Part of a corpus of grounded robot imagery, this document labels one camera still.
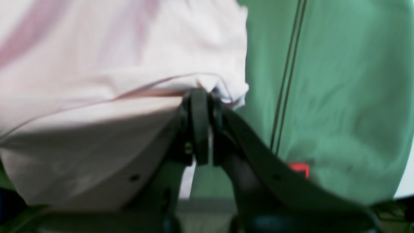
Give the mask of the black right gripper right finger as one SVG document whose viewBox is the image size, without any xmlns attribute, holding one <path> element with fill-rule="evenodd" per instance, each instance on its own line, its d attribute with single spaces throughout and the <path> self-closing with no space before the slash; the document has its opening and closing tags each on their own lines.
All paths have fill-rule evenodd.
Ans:
<svg viewBox="0 0 414 233">
<path fill-rule="evenodd" d="M 367 208 L 331 194 L 278 159 L 213 95 L 213 164 L 230 178 L 245 233 L 377 233 Z"/>
</svg>

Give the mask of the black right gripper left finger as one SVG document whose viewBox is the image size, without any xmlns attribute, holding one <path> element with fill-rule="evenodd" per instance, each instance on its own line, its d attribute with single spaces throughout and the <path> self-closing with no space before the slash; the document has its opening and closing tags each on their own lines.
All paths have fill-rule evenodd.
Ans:
<svg viewBox="0 0 414 233">
<path fill-rule="evenodd" d="M 195 154 L 208 162 L 208 93 L 185 95 L 171 121 L 128 166 L 62 207 L 44 211 L 36 233 L 179 233 L 182 174 Z"/>
</svg>

